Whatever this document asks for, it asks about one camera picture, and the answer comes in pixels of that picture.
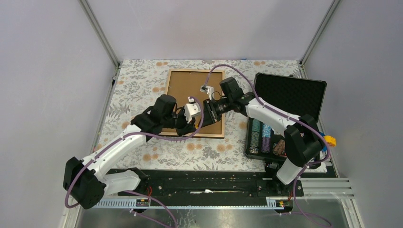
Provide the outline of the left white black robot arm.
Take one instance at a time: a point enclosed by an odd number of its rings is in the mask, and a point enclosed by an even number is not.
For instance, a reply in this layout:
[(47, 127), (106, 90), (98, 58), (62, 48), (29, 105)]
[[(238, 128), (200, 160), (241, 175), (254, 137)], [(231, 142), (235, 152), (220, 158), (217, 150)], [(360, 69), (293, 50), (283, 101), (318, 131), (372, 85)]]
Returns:
[(170, 95), (161, 95), (153, 106), (136, 115), (120, 134), (92, 154), (70, 158), (64, 169), (65, 207), (83, 209), (94, 207), (104, 196), (132, 191), (142, 195), (147, 183), (137, 173), (127, 170), (110, 174), (114, 165), (131, 150), (152, 138), (183, 141), (193, 137), (204, 123), (202, 103), (194, 96), (179, 107)]

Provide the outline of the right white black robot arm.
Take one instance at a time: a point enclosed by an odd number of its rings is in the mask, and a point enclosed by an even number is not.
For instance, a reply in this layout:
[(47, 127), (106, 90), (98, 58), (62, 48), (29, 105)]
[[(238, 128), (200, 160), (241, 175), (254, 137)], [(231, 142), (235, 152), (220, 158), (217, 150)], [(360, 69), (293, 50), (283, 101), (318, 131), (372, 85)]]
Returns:
[(220, 82), (224, 96), (215, 100), (213, 88), (204, 84), (200, 91), (208, 94), (203, 101), (204, 115), (202, 127), (219, 121), (221, 115), (229, 111), (240, 113), (258, 120), (276, 131), (283, 131), (286, 160), (276, 173), (277, 180), (272, 183), (273, 191), (280, 196), (291, 190), (291, 182), (300, 176), (308, 162), (316, 157), (326, 145), (318, 132), (315, 119), (306, 114), (298, 116), (287, 113), (258, 97), (255, 91), (243, 92), (236, 79), (229, 77)]

